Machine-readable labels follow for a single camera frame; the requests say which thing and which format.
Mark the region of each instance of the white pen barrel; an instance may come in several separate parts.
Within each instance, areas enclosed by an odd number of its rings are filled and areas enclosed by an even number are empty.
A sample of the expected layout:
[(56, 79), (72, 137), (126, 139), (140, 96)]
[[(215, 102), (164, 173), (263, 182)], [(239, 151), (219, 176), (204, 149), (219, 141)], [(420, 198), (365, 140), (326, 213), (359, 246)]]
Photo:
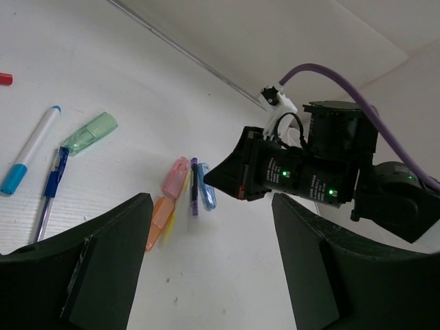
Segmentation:
[(49, 133), (52, 125), (60, 116), (60, 111), (57, 107), (53, 107), (45, 113), (40, 121), (40, 124), (35, 128), (35, 131), (27, 141), (20, 155), (15, 161), (15, 164), (23, 164), (26, 167), (32, 163), (36, 153), (39, 151), (41, 145), (43, 144), (47, 134)]

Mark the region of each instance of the pink highlighter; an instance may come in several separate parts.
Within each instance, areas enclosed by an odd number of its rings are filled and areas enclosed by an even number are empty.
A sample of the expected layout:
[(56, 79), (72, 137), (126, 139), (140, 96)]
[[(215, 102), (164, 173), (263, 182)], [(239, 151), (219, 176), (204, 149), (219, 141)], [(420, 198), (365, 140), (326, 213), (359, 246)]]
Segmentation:
[(190, 161), (188, 158), (180, 157), (174, 163), (171, 173), (162, 187), (162, 192), (166, 197), (174, 200), (179, 198), (180, 192), (182, 191), (182, 186), (184, 185), (186, 173), (188, 173), (189, 168)]

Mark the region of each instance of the purple pen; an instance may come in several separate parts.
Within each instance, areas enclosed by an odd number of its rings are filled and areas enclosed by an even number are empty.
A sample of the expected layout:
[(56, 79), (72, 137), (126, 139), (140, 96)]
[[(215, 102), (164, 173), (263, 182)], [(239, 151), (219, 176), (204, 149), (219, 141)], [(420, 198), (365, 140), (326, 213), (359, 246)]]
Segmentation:
[(192, 187), (191, 187), (191, 208), (194, 217), (199, 216), (199, 199), (198, 199), (198, 185), (197, 185), (197, 158), (191, 159), (192, 171)]

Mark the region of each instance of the blue highlighter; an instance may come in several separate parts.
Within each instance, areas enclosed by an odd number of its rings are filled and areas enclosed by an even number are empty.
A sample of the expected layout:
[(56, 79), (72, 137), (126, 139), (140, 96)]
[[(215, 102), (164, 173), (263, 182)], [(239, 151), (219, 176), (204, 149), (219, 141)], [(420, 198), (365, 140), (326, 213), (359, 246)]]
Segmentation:
[(204, 176), (210, 171), (207, 163), (199, 163), (197, 165), (197, 175), (199, 177), (199, 188), (203, 208), (212, 211), (217, 206), (214, 188), (204, 183)]

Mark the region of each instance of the white marker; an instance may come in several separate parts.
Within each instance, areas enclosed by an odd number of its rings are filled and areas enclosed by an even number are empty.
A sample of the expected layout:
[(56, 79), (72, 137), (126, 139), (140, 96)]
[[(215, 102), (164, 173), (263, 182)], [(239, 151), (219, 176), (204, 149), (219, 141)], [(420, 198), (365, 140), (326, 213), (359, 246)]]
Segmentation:
[(16, 159), (15, 164), (12, 165), (8, 175), (6, 175), (3, 180), (0, 186), (0, 191), (3, 194), (12, 195), (15, 193), (21, 180), (25, 177), (30, 163), (34, 160), (36, 153), (43, 144), (43, 141), (49, 133), (50, 128), (55, 123), (55, 120), (60, 116), (60, 113), (61, 108), (58, 105), (47, 110), (46, 114), (41, 119), (21, 151), (19, 157)]

